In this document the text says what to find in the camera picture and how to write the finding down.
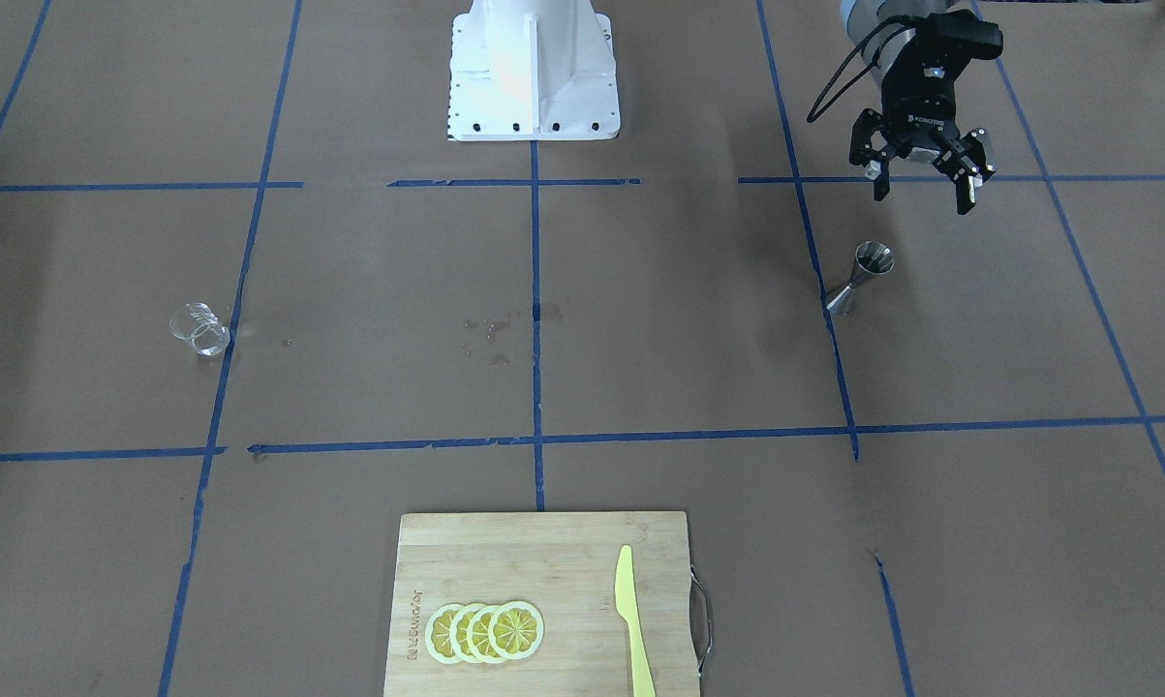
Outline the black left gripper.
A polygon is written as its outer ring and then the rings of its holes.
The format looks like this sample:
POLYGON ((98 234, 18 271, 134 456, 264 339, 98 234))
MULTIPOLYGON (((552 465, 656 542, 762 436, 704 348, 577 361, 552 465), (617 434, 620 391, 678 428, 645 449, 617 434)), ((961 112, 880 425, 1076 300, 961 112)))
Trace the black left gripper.
POLYGON ((891 190, 892 159, 934 162, 954 186, 956 212, 976 206, 977 191, 995 176, 984 128, 960 133, 955 124, 955 80, 966 69, 959 52, 901 52, 880 66, 883 113, 862 110, 852 125, 849 163, 864 169, 874 200, 891 190))

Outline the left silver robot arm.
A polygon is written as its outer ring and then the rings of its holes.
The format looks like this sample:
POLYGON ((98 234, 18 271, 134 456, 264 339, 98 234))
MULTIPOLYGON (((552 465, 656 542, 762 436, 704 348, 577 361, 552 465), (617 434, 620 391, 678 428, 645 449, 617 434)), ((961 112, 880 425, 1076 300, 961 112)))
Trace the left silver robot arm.
POLYGON ((892 160, 927 163, 967 214, 997 164, 988 132, 958 127, 955 83, 973 61, 1001 57, 1001 28, 955 1, 843 1, 842 19, 880 91, 880 107, 864 107, 853 124, 849 163, 873 181, 875 200, 889 193, 892 160))

